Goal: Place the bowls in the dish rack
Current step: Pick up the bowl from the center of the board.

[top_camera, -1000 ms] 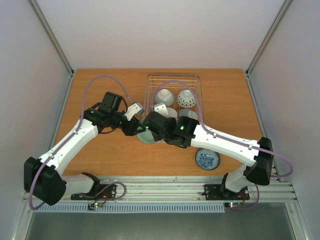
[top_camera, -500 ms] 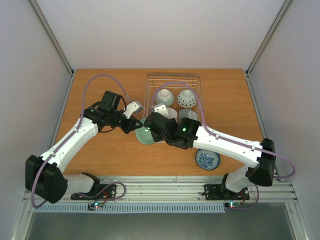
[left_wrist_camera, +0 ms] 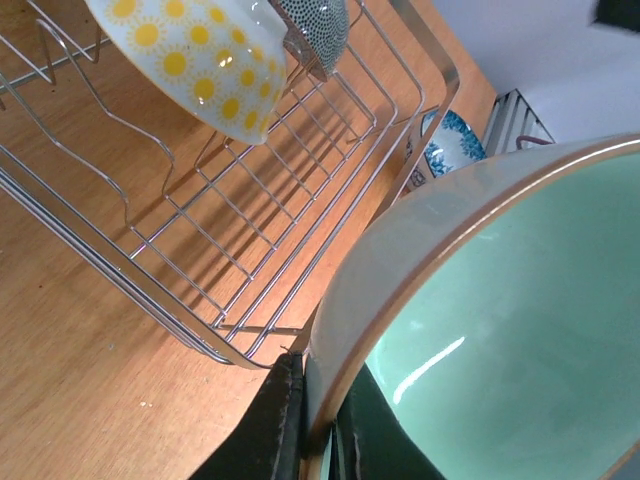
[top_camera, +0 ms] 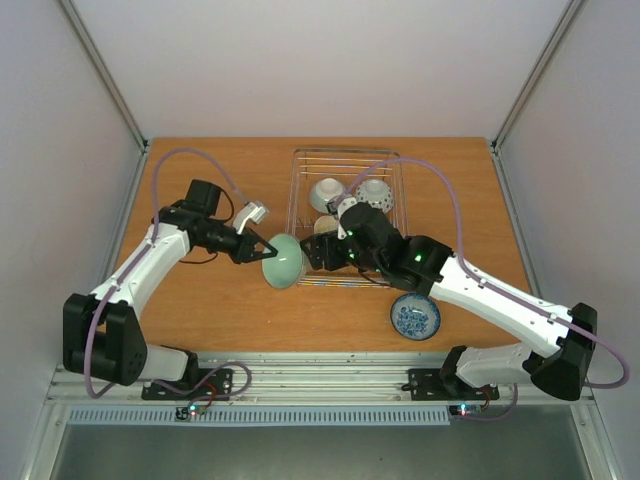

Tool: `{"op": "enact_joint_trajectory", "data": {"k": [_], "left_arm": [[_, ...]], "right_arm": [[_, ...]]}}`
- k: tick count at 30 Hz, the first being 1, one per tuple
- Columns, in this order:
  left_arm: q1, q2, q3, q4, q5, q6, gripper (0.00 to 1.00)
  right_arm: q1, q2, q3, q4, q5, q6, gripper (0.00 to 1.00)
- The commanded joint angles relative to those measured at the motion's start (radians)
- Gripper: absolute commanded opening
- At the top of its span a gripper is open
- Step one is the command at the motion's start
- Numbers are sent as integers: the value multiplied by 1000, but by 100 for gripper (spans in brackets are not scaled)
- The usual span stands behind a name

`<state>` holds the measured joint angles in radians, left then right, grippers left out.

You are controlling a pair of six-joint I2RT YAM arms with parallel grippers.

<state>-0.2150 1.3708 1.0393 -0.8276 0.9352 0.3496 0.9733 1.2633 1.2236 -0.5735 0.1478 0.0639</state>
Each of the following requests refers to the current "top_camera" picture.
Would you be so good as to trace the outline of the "green ring patterned bowl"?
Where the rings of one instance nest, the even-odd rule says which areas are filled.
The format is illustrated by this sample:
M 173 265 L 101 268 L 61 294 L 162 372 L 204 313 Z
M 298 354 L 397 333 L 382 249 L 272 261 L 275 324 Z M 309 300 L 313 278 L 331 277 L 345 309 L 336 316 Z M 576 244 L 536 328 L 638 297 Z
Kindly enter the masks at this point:
M 345 191 L 345 186 L 339 180 L 327 177 L 316 182 L 311 188 L 308 198 L 310 205 L 318 212 L 322 214 L 328 214 L 328 203 L 342 195 Z

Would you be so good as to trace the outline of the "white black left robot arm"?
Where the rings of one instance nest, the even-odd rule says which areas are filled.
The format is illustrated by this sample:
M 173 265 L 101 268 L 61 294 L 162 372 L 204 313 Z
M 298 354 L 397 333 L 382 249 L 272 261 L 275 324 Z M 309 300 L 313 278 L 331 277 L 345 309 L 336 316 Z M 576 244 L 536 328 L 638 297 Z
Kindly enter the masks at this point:
M 193 249 L 226 254 L 235 264 L 277 254 L 252 230 L 267 216 L 260 202 L 248 202 L 233 220 L 215 218 L 221 187 L 192 181 L 185 198 L 155 212 L 145 237 L 119 267 L 89 294 L 73 294 L 63 306 L 63 366 L 87 381 L 129 386 L 163 380 L 179 398 L 195 395 L 202 375 L 193 354 L 150 345 L 139 319 L 156 288 Z

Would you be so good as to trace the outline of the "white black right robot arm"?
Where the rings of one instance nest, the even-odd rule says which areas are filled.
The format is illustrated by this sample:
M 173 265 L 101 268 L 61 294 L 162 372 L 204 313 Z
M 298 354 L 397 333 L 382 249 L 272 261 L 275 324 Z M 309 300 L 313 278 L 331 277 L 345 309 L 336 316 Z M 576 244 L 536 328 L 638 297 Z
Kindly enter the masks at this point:
M 366 203 L 344 201 L 338 221 L 337 230 L 302 240 L 312 269 L 377 272 L 393 288 L 458 306 L 517 338 L 503 347 L 452 348 L 439 371 L 450 397 L 489 384 L 526 383 L 556 399 L 580 398 L 595 350 L 595 309 L 584 303 L 563 307 L 522 292 L 430 237 L 402 235 Z

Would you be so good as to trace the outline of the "pale green bowl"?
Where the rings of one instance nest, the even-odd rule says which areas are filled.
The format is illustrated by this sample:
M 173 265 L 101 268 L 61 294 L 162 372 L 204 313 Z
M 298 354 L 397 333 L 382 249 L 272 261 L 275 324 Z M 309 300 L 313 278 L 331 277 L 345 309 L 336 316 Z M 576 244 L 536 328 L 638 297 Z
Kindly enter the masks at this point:
M 299 241 L 286 233 L 269 240 L 277 254 L 262 260 L 262 272 L 266 282 L 276 289 L 287 289 L 297 284 L 306 273 L 306 257 Z

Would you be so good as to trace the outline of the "pink patterned bowl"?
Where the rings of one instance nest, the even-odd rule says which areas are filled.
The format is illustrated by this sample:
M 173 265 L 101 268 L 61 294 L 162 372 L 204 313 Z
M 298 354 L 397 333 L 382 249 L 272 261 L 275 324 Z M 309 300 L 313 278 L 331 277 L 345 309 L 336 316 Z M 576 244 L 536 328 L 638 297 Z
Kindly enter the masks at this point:
M 381 210 L 384 214 L 390 212 L 394 205 L 391 187 L 378 179 L 363 181 L 356 188 L 355 198 L 358 202 L 368 203 Z

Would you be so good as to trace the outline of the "yellow blue patterned bowl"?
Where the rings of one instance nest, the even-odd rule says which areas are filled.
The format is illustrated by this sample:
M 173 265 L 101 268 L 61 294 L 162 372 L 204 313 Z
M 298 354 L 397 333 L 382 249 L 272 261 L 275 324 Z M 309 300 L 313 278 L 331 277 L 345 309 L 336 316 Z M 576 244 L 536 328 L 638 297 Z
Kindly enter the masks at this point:
M 336 231 L 338 229 L 338 220 L 332 215 L 323 215 L 319 217 L 313 227 L 315 234 L 323 234 Z

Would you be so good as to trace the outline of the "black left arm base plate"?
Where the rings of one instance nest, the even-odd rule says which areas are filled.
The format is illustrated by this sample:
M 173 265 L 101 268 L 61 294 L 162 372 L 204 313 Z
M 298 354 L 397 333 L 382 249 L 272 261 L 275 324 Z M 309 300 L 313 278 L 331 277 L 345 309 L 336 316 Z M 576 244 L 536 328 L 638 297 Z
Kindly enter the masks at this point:
M 142 388 L 141 398 L 145 401 L 188 401 L 202 396 L 210 398 L 214 391 L 217 397 L 227 396 L 233 386 L 233 371 L 223 368 L 209 376 L 210 372 L 211 369 L 200 368 L 197 373 L 178 381 L 153 381 Z

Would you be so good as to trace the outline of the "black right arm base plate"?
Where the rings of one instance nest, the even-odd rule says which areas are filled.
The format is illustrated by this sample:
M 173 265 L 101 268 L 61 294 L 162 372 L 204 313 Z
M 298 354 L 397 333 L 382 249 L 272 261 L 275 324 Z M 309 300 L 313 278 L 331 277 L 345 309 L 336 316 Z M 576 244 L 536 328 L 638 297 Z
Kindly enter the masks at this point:
M 439 369 L 414 368 L 407 371 L 407 382 L 401 390 L 409 392 L 413 401 L 498 400 L 497 387 L 469 386 L 455 374 L 442 374 Z

